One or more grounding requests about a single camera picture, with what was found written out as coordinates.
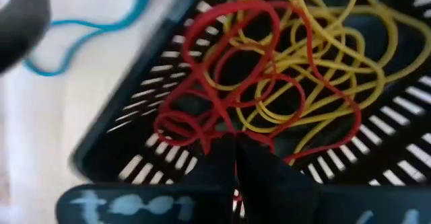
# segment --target rubber band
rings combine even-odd
[[[414,19],[407,15],[403,15],[394,9],[388,8],[386,5],[383,5],[377,0],[368,0],[370,5],[355,5],[356,0],[350,0],[346,8],[342,7],[327,7],[323,0],[310,0],[314,5],[306,5],[304,0],[290,0],[292,3],[299,5],[307,15],[307,18],[310,19],[311,26],[313,31],[316,33],[316,36],[313,38],[312,47],[318,48],[318,51],[313,54],[314,61],[318,65],[323,65],[320,63],[320,57],[323,56],[326,51],[321,50],[321,45],[326,44],[325,50],[329,49],[328,46],[335,46],[339,49],[339,53],[337,54],[336,59],[334,59],[334,63],[332,65],[329,62],[326,63],[325,66],[329,70],[325,73],[324,78],[331,82],[331,85],[339,85],[346,80],[350,81],[350,88],[345,89],[343,92],[345,94],[350,95],[352,98],[357,93],[360,93],[365,90],[373,89],[372,93],[368,96],[367,99],[360,102],[360,108],[366,108],[371,105],[378,97],[382,94],[384,86],[386,83],[392,82],[394,80],[400,79],[409,73],[416,70],[431,53],[431,31],[427,27],[427,25],[420,20]],[[388,47],[384,55],[380,58],[378,62],[374,62],[370,59],[367,59],[365,55],[365,41],[362,37],[361,33],[353,28],[346,28],[342,26],[342,22],[344,19],[350,14],[371,14],[381,19],[384,25],[388,30]],[[243,13],[236,14],[236,21],[240,21],[243,17]],[[230,24],[232,23],[233,17],[235,15],[230,15],[227,17],[227,20],[224,23],[224,31],[228,31],[230,29]],[[316,19],[324,19],[329,22],[329,25],[326,28],[322,28],[320,24],[316,21]],[[406,68],[400,70],[397,73],[392,75],[385,75],[383,72],[383,67],[386,66],[397,50],[398,44],[398,31],[397,24],[395,20],[398,22],[407,24],[417,30],[419,30],[425,38],[425,45],[423,51],[418,55],[417,59]],[[291,28],[290,32],[290,42],[291,47],[285,49],[282,52],[274,52],[275,60],[277,65],[277,72],[282,73],[286,69],[295,69],[299,72],[299,76],[295,79],[297,81],[301,81],[304,78],[307,78],[317,84],[315,89],[312,91],[310,95],[307,97],[306,101],[306,110],[302,117],[310,114],[311,112],[318,110],[319,108],[338,100],[338,96],[329,96],[319,101],[315,101],[316,97],[323,89],[323,84],[319,79],[313,77],[310,73],[310,68],[303,69],[302,67],[297,66],[299,62],[294,62],[294,60],[300,60],[304,62],[302,58],[305,54],[306,48],[304,45],[307,42],[307,39],[296,41],[297,30],[302,25],[302,21],[298,19],[290,18],[290,12],[287,11],[283,18],[281,19],[281,30],[287,30]],[[345,40],[343,37],[350,36],[356,41],[357,48],[351,49],[345,45]],[[336,36],[341,37],[341,41],[335,39]],[[267,44],[268,39],[272,37],[271,34],[266,36],[264,39],[260,41],[254,41],[251,38],[247,38],[245,34],[240,31],[239,37],[233,38],[230,42],[232,46],[240,46],[245,43],[258,43],[265,45]],[[257,53],[262,53],[259,48],[254,49]],[[335,66],[336,63],[340,65],[343,64],[339,59],[342,58],[344,54],[348,54],[354,58],[354,62],[350,66],[350,68],[340,68],[340,66]],[[361,68],[361,71],[356,71],[355,68]],[[345,74],[337,79],[332,79],[333,73],[335,70],[342,69],[345,71]],[[356,73],[374,73],[376,75],[375,81],[369,81],[367,83],[363,83],[362,85],[357,85],[356,82]],[[265,87],[266,81],[262,81],[258,84],[255,97],[260,96],[260,91]],[[256,110],[253,111],[247,118],[244,117],[240,108],[236,109],[239,120],[243,123],[245,129],[250,129],[258,133],[271,133],[276,129],[275,127],[270,128],[259,128],[250,124],[254,117],[260,115],[263,119],[272,122],[274,124],[282,124],[283,122],[291,119],[292,115],[284,116],[275,114],[274,112],[269,111],[266,108],[266,105],[270,104],[274,100],[276,100],[280,95],[282,95],[285,91],[289,90],[293,85],[291,83],[286,84],[279,90],[277,90],[274,94],[272,94],[266,100],[259,102]],[[297,148],[294,153],[298,153],[302,150],[302,148],[309,142],[320,130],[325,128],[330,122],[335,120],[337,117],[344,116],[346,114],[351,114],[352,109],[348,108],[349,104],[344,104],[340,106],[336,111],[329,112],[326,114],[321,114],[317,116],[311,116],[307,118],[302,118],[299,121],[295,122],[294,125],[300,124],[309,124],[313,122],[319,122],[309,133],[304,136],[304,138],[299,142]],[[315,151],[324,151],[324,148],[317,149]],[[302,157],[303,155],[293,155],[289,160],[291,160],[290,164],[293,164],[295,157]]]
[[[313,59],[313,51],[312,51],[313,50],[312,28],[310,26],[310,22],[306,17],[305,13],[301,9],[297,8],[296,6],[293,6],[291,3],[287,1],[264,2],[259,0],[251,0],[251,1],[237,1],[235,3],[217,5],[213,7],[211,10],[209,10],[208,12],[198,16],[195,19],[194,24],[192,24],[191,27],[187,30],[187,33],[185,36],[185,43],[183,44],[183,49],[182,49],[182,56],[184,60],[191,65],[193,72],[174,91],[172,91],[169,96],[166,97],[165,102],[159,107],[160,114],[157,117],[157,120],[154,126],[154,128],[157,129],[157,132],[160,136],[162,135],[162,133],[164,133],[160,129],[161,125],[163,125],[164,128],[170,131],[173,131],[176,134],[180,134],[183,137],[186,137],[187,140],[174,141],[166,137],[161,137],[163,141],[166,141],[171,145],[185,146],[185,145],[192,144],[196,140],[200,139],[204,153],[207,153],[209,148],[207,139],[212,137],[218,137],[220,135],[214,132],[215,123],[218,121],[220,117],[226,123],[229,132],[231,133],[237,132],[233,128],[233,123],[227,114],[227,108],[235,107],[239,109],[239,108],[254,106],[257,102],[260,102],[261,100],[263,100],[263,98],[267,97],[267,92],[269,93],[272,90],[272,86],[275,83],[275,79],[282,79],[284,81],[287,81],[298,89],[300,93],[299,109],[296,111],[293,117],[291,117],[291,119],[279,125],[268,136],[265,136],[259,133],[249,132],[249,131],[245,131],[245,133],[254,139],[258,139],[258,141],[264,144],[268,144],[269,146],[271,146],[271,149],[273,151],[273,143],[271,139],[274,138],[277,134],[289,128],[292,124],[295,124],[295,122],[297,122],[300,119],[300,117],[303,115],[303,110],[306,103],[306,99],[305,99],[306,96],[305,96],[304,90],[295,79],[292,79],[287,75],[278,73],[277,69],[274,67],[275,64],[274,64],[274,57],[272,52],[274,51],[275,46],[278,43],[278,38],[280,35],[280,29],[279,29],[280,20],[277,14],[275,13],[274,8],[277,8],[277,9],[282,8],[282,9],[293,11],[301,18],[301,20],[304,22],[304,25],[306,26],[306,31],[307,31],[306,62],[310,65],[312,72],[319,80],[319,83],[322,83],[325,87],[329,88],[338,97],[343,98],[346,101],[346,104],[348,104],[350,107],[353,108],[356,120],[351,131],[344,139],[328,147],[336,147],[336,146],[346,144],[357,133],[360,126],[360,120],[361,120],[360,108],[353,101],[353,99],[351,99],[348,95],[344,94],[336,87],[333,87],[328,82],[328,80],[326,80],[324,76],[322,76],[319,73],[317,66],[313,62],[314,59]],[[226,14],[234,13],[238,11],[244,11],[245,9],[252,9],[253,12],[245,19],[235,24],[230,31],[226,32],[222,36],[222,39],[209,50],[209,54],[204,57],[202,63],[196,63],[193,60],[193,58],[189,55],[189,51],[190,51],[191,45],[194,44],[194,40],[196,39],[198,33],[200,33],[200,31],[206,28],[206,26],[210,25],[211,21],[215,20],[218,16],[226,15]],[[243,29],[247,24],[249,24],[252,21],[252,19],[254,19],[259,14],[256,12],[256,10],[266,11],[270,15],[271,21],[272,21],[272,30],[273,30],[271,40],[266,45],[259,46],[253,42],[249,42],[247,44],[230,48],[226,51],[225,47],[229,45],[229,43],[232,41],[235,34],[237,34],[241,29]],[[240,50],[247,50],[250,47],[256,47],[258,50],[263,51],[263,56],[257,63],[257,66],[252,70],[250,75],[242,83],[229,86],[229,87],[232,87],[232,91],[225,98],[220,99],[214,90],[221,87],[218,81],[220,78],[222,67],[234,53],[237,53]],[[219,59],[217,61],[217,64],[215,65],[215,70],[214,70],[215,79],[212,81],[209,77],[208,68],[217,59],[218,55],[220,55],[222,52],[224,53],[222,54],[221,59]],[[328,63],[326,61],[321,61],[320,64],[327,65],[327,64],[330,64],[330,62]],[[339,66],[339,68],[345,69],[345,70],[350,69],[350,67],[347,67],[347,66]],[[356,69],[356,70],[359,72],[365,71],[365,73],[369,73],[368,70],[361,70],[361,69]],[[271,86],[269,87],[270,90],[267,90],[264,94],[257,96],[255,100],[252,100],[251,102],[247,102],[247,103],[239,102],[240,96],[242,95],[244,90],[246,90],[250,85],[256,82],[262,82],[262,81],[268,82],[269,80],[271,80]],[[204,89],[204,93],[203,92],[198,93],[196,91],[189,89],[196,81],[199,82],[199,84],[201,84],[202,88]],[[193,119],[192,116],[189,116],[184,112],[174,111],[169,106],[173,101],[175,101],[175,99],[177,99],[179,96],[186,93],[192,93],[192,94],[195,94],[196,96],[201,95],[202,98],[211,100],[211,102],[213,103],[213,109],[210,110],[209,112],[202,114],[202,115],[205,115],[205,117],[209,118],[206,122],[201,123],[202,126],[197,126],[198,123],[195,119]],[[184,130],[182,128],[178,128],[172,125],[171,122],[166,121],[165,123],[163,123],[161,119],[163,119],[163,117],[169,114],[172,114],[172,116],[175,117],[174,119],[175,121],[180,120],[180,119],[177,119],[177,117],[182,118],[183,122],[189,121],[188,124],[193,128],[193,130],[195,131],[195,134],[191,135],[189,131]]]
[[[69,49],[67,50],[67,52],[65,53],[65,56],[61,61],[60,67],[57,70],[45,71],[41,69],[39,66],[37,66],[36,61],[33,59],[31,55],[28,56],[26,59],[24,59],[26,67],[33,73],[44,77],[53,77],[66,72],[66,70],[68,70],[68,68],[70,67],[70,64],[73,58],[75,57],[76,53],[85,43],[87,43],[88,41],[90,41],[91,39],[97,36],[101,36],[103,34],[107,34],[111,32],[118,32],[120,30],[124,30],[125,28],[128,28],[134,22],[136,22],[136,20],[143,13],[143,11],[145,10],[149,2],[150,0],[135,0],[135,4],[132,7],[131,11],[123,19],[112,24],[96,24],[93,22],[87,22],[83,20],[53,21],[51,23],[51,28],[67,26],[67,25],[80,25],[80,26],[94,28],[96,30],[81,37],[69,47]]]

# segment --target black object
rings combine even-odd
[[[10,0],[0,9],[0,72],[36,45],[50,21],[49,0]]]
[[[155,31],[151,43],[142,50],[125,80],[75,150],[73,162],[81,174],[93,182],[136,182],[141,171],[150,169],[140,183],[180,182],[196,161],[202,158],[198,146],[172,147],[157,140],[152,126],[164,97],[191,72],[179,56],[187,25],[207,5],[214,6],[226,1],[174,2],[174,7]],[[428,23],[423,16],[428,8],[426,5],[414,7],[414,0],[384,1],[395,9]],[[334,4],[343,2],[345,0],[333,1]],[[358,19],[354,18],[350,23],[357,24]],[[373,23],[370,22],[373,26],[370,31],[364,30],[366,36],[381,31],[380,25]],[[400,42],[407,42],[406,48],[422,48],[423,40],[414,33],[409,33],[410,31],[403,28],[400,30]],[[221,32],[222,23],[214,22],[202,33],[193,49],[196,61],[217,41]],[[378,54],[379,48],[376,46],[372,53]],[[403,57],[397,57],[395,62],[405,63],[410,60],[409,51],[404,51],[401,47],[397,52],[397,55]],[[431,157],[428,143],[431,138],[427,135],[431,109],[429,74],[430,61],[427,61],[412,74],[392,83],[373,105],[363,110],[361,131],[351,143],[341,149],[301,159],[297,161],[295,168],[322,183],[428,184],[431,179],[431,163],[427,157]],[[342,118],[337,124],[336,122],[315,137],[312,145],[331,143],[332,138],[343,136],[346,130],[343,127],[349,127],[346,124],[348,121]],[[329,133],[337,130],[339,134],[330,137]],[[300,131],[306,132],[307,129],[299,129],[298,132]],[[300,137],[290,137],[290,141],[298,138]],[[293,146],[292,142],[285,139],[277,141]],[[396,181],[387,176],[395,176]],[[241,209],[242,202],[238,202],[235,209],[235,216],[238,218]]]
[[[210,154],[178,184],[74,188],[61,197],[57,219],[59,224],[231,223],[235,163],[249,224],[431,220],[431,188],[316,184],[242,134],[214,141]]]

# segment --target yellow string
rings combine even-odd
[[[350,0],[346,7],[327,7],[323,0],[308,0],[313,5],[306,5],[304,0],[288,0],[297,6],[300,6],[307,17],[310,20],[314,37],[312,41],[313,49],[317,49],[313,54],[314,62],[316,65],[328,68],[324,77],[326,80],[330,81],[332,85],[339,85],[346,82],[350,83],[350,88],[345,89],[344,93],[355,97],[357,93],[365,90],[373,89],[372,93],[364,101],[359,103],[361,109],[364,109],[371,105],[378,97],[382,94],[385,84],[390,83],[394,80],[405,77],[411,72],[415,71],[424,61],[428,58],[431,53],[431,30],[429,27],[408,15],[404,15],[394,9],[391,9],[381,3],[378,0],[367,0],[369,5],[355,5],[357,0]],[[361,33],[353,28],[348,28],[343,26],[343,21],[347,16],[351,14],[369,14],[381,19],[387,28],[388,36],[388,46],[386,52],[381,57],[380,60],[373,61],[365,57],[365,40]],[[324,86],[323,84],[311,73],[310,67],[304,69],[300,65],[306,65],[306,38],[296,41],[296,33],[301,26],[303,26],[303,21],[297,18],[291,18],[292,12],[287,10],[287,12],[281,18],[280,28],[281,30],[287,30],[290,28],[290,42],[291,46],[282,52],[274,52],[276,70],[278,73],[284,72],[286,69],[294,69],[299,72],[299,75],[295,78],[297,81],[301,81],[307,78],[316,83],[316,87],[308,95],[306,99],[306,108],[302,114],[302,118],[294,124],[308,124],[313,122],[318,122],[318,124],[307,133],[304,138],[299,142],[294,150],[294,153],[300,152],[307,142],[309,142],[320,130],[325,128],[328,124],[334,121],[340,116],[345,116],[351,114],[352,110],[348,108],[348,105],[344,104],[340,106],[336,111],[329,112],[326,114],[319,114],[316,116],[305,117],[311,112],[334,102],[339,99],[339,96],[329,96],[323,98],[322,100],[316,101],[317,96],[321,93]],[[232,20],[236,16],[236,20],[240,21],[244,17],[244,13],[240,12],[236,15],[229,15],[224,23],[224,31],[229,31]],[[325,20],[328,23],[326,28],[323,28],[317,19]],[[406,24],[417,30],[419,30],[425,38],[425,44],[422,52],[418,57],[406,68],[392,74],[385,75],[383,68],[389,63],[393,58],[398,45],[398,29],[396,22]],[[346,46],[346,37],[353,38],[355,41],[356,48],[349,48]],[[238,37],[231,39],[230,43],[232,46],[243,46],[244,44],[256,43],[261,45],[266,45],[271,41],[272,35],[269,34],[264,39],[260,41],[255,41],[251,38],[247,38],[243,31],[239,31]],[[338,48],[337,56],[334,60],[322,60],[321,57],[332,47]],[[247,47],[245,50],[253,50],[259,54],[264,52],[256,47]],[[207,52],[206,56],[209,55],[212,48]],[[351,66],[343,63],[343,57],[345,55],[351,56],[354,61]],[[266,73],[271,73],[272,67],[268,67],[265,71]],[[344,71],[345,74],[337,79],[333,79],[336,71]],[[359,74],[374,74],[376,79],[374,81],[369,81],[361,85],[357,84],[356,73]],[[217,85],[209,76],[206,75],[209,83],[219,89],[224,91],[231,91],[235,89],[237,85]],[[269,80],[260,81],[257,84],[255,97],[261,96],[263,89],[269,83]],[[258,133],[270,133],[273,131],[278,124],[289,120],[291,115],[281,115],[270,111],[266,106],[276,100],[285,91],[289,90],[293,85],[291,83],[285,84],[275,93],[270,95],[265,101],[259,102],[256,105],[256,110],[254,110],[247,118],[244,117],[240,108],[236,109],[239,120],[243,123],[244,129],[248,128]],[[251,124],[254,117],[260,115],[262,118],[268,122],[273,123],[275,126],[269,128],[256,127]]]

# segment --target blue cord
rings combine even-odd
[[[132,25],[142,14],[144,9],[147,7],[148,2],[150,0],[136,0],[135,5],[133,6],[131,12],[127,14],[123,19],[119,20],[118,22],[115,22],[113,24],[95,24],[92,22],[86,22],[83,20],[57,20],[53,21],[51,23],[51,28],[57,27],[57,26],[66,26],[70,24],[77,24],[81,26],[87,26],[91,28],[97,29],[94,32],[90,32],[89,34],[81,37],[79,40],[77,40],[72,46],[67,50],[61,66],[56,71],[44,71],[40,69],[36,64],[34,63],[34,59],[29,56],[24,60],[27,68],[34,72],[35,74],[45,76],[45,77],[52,77],[56,75],[60,75],[69,68],[76,52],[89,40],[103,35],[105,33],[109,32],[118,32],[119,30],[123,30],[125,28],[128,28],[130,25]]]

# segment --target white surface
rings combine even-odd
[[[58,197],[82,182],[71,172],[69,154],[171,1],[152,0],[132,28],[86,44],[64,75],[40,77],[19,64],[2,76],[4,139],[11,182],[10,223],[55,222]],[[95,22],[119,19],[132,2],[51,0],[53,19],[77,17]],[[65,49],[86,32],[88,29],[79,26],[49,32],[37,50],[37,57],[43,59],[40,65],[55,67]]]

